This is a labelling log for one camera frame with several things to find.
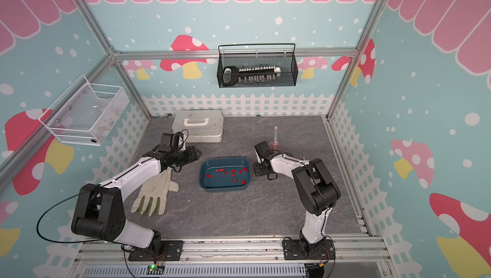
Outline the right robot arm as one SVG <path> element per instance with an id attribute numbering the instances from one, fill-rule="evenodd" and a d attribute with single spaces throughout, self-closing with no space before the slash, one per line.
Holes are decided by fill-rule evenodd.
<path id="1" fill-rule="evenodd" d="M 300 201 L 306 209 L 300 239 L 307 246 L 314 246 L 326 238 L 327 219 L 341 198 L 341 191 L 319 158 L 302 160 L 279 150 L 273 150 L 265 141 L 254 146 L 258 162 L 254 173 L 260 176 L 288 176 L 294 180 Z"/>

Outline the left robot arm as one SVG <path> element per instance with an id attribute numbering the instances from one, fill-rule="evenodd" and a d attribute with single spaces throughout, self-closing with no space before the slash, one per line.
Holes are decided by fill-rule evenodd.
<path id="1" fill-rule="evenodd" d="M 164 152 L 156 146 L 137 163 L 98 185 L 87 184 L 79 191 L 71 231 L 77 235 L 157 252 L 161 234 L 130 222 L 124 201 L 147 180 L 170 167 L 182 167 L 202 155 L 195 146 Z"/>

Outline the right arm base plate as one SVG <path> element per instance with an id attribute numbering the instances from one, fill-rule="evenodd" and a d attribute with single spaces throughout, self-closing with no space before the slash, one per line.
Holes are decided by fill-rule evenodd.
<path id="1" fill-rule="evenodd" d="M 285 260 L 334 261 L 336 259 L 336 248 L 329 237 L 324 237 L 315 244 L 310 244 L 305 238 L 285 237 L 281 245 Z"/>

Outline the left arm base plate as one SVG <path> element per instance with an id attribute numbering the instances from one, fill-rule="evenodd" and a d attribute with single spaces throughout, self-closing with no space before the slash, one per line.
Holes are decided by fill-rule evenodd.
<path id="1" fill-rule="evenodd" d="M 179 261 L 183 251 L 184 241 L 166 240 L 152 244 L 149 248 L 133 247 L 128 257 L 129 261 Z"/>

